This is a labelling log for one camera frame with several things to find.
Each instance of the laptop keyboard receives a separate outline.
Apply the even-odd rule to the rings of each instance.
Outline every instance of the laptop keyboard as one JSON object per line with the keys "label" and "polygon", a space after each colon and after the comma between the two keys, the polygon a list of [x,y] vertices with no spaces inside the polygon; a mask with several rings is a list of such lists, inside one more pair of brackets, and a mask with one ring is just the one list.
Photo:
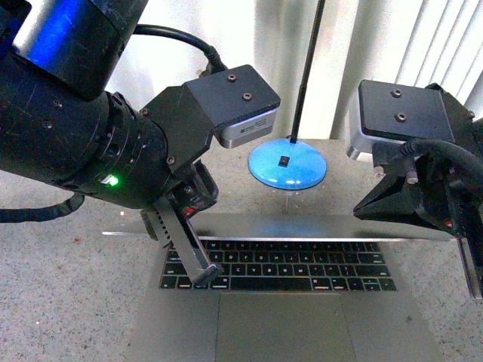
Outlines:
{"label": "laptop keyboard", "polygon": [[374,242],[202,242],[210,260],[221,264],[225,272],[205,287],[193,286],[171,247],[161,289],[396,291]]}

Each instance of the trackpad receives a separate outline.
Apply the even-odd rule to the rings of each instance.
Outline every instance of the trackpad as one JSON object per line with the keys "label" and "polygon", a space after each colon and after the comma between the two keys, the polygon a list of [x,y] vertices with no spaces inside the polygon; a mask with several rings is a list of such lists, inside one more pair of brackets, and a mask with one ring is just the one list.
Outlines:
{"label": "trackpad", "polygon": [[223,293],[217,362],[355,362],[337,294]]}

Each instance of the black cable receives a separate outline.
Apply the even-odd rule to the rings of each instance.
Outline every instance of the black cable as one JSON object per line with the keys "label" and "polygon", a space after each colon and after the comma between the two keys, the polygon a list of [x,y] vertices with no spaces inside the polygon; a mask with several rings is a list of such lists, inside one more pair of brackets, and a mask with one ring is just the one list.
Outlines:
{"label": "black cable", "polygon": [[39,209],[2,209],[0,210],[0,223],[16,222],[44,222],[70,215],[84,203],[84,195],[75,193],[70,199],[62,204],[57,204]]}
{"label": "black cable", "polygon": [[458,166],[468,177],[483,186],[483,161],[470,151],[441,140],[411,140],[401,147],[403,156],[422,156],[430,154],[446,158]]}
{"label": "black cable", "polygon": [[320,29],[320,22],[322,14],[324,13],[325,0],[318,0],[317,9],[315,10],[314,25],[312,27],[312,34],[310,35],[309,50],[307,51],[307,58],[305,60],[305,68],[303,69],[302,81],[299,88],[299,96],[297,98],[297,105],[295,107],[294,123],[292,124],[292,133],[290,136],[290,143],[296,143],[299,134],[300,119],[302,118],[303,102],[307,92],[307,83],[309,82],[310,69],[312,68],[312,61],[314,59],[315,44],[317,43],[318,30]]}
{"label": "black cable", "polygon": [[209,45],[206,41],[201,40],[188,32],[182,32],[181,30],[168,28],[166,26],[139,24],[136,26],[133,34],[161,36],[163,38],[182,41],[198,48],[208,58],[208,74],[214,74],[228,69],[221,61],[217,50],[212,45]]}

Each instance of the blue light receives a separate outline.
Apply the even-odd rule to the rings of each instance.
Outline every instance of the blue light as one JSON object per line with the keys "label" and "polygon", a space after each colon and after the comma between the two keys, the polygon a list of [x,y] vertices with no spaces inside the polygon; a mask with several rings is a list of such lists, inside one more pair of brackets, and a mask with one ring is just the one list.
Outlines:
{"label": "blue light", "polygon": [[52,60],[57,58],[59,48],[75,27],[80,4],[80,0],[56,2],[30,50],[29,58],[37,66],[47,69]]}

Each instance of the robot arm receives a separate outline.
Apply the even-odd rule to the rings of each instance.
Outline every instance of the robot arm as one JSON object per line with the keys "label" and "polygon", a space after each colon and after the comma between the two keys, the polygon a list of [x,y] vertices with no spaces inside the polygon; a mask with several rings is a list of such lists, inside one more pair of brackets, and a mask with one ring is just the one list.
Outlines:
{"label": "robot arm", "polygon": [[0,168],[144,209],[158,237],[180,228],[171,240],[203,284],[217,268],[189,218],[218,190],[198,159],[213,135],[233,147],[268,134],[280,98],[250,66],[169,87],[141,112],[104,91],[146,3],[0,0]]}

